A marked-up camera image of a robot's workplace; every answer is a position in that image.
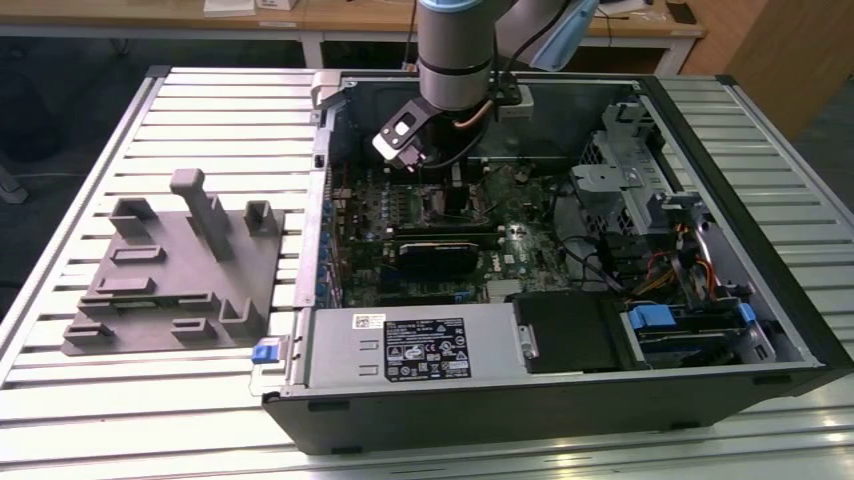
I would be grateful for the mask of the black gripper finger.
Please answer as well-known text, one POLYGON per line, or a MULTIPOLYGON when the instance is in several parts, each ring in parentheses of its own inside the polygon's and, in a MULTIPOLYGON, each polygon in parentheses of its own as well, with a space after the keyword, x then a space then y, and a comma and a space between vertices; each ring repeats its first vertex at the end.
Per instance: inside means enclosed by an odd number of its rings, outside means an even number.
POLYGON ((468 186, 460 172, 451 172, 444 185, 444 213, 459 215, 468 202, 468 186))

